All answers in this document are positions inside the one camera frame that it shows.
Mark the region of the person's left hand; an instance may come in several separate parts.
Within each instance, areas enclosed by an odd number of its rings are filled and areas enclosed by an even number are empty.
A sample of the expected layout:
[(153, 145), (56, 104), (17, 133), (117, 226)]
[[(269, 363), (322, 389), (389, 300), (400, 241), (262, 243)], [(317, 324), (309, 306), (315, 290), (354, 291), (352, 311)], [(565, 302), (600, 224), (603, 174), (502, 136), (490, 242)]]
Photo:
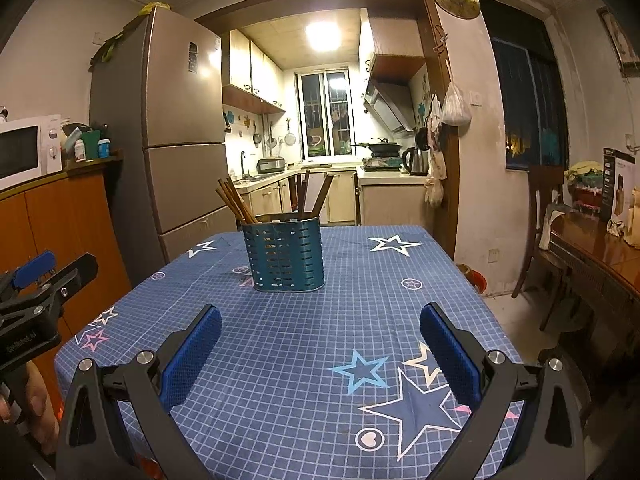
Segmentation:
[(26, 402), (20, 405), (29, 433), (40, 444), (44, 455), (51, 455), (58, 446), (60, 425), (44, 380), (32, 361), (25, 364), (26, 382), (23, 388)]

